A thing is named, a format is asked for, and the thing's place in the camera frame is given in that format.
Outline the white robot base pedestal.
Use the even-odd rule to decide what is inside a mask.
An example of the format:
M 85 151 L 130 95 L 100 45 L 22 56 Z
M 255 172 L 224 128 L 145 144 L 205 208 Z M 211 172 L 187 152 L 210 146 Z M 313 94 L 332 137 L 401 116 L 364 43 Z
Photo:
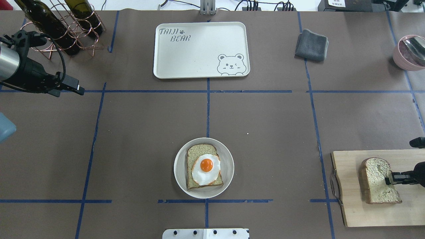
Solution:
M 163 239 L 249 239 L 249 229 L 245 228 L 195 228 L 167 229 Z

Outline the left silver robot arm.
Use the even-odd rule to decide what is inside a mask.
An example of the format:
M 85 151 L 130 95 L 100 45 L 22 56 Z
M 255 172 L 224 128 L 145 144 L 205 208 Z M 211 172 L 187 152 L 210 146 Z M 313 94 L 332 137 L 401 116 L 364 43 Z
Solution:
M 28 57 L 30 48 L 44 46 L 51 40 L 61 60 L 62 71 L 49 74 L 42 64 Z M 79 80 L 66 74 L 64 56 L 57 42 L 46 33 L 19 30 L 12 36 L 1 37 L 1 85 L 15 91 L 32 94 L 50 94 L 60 97 L 62 91 L 84 95 Z

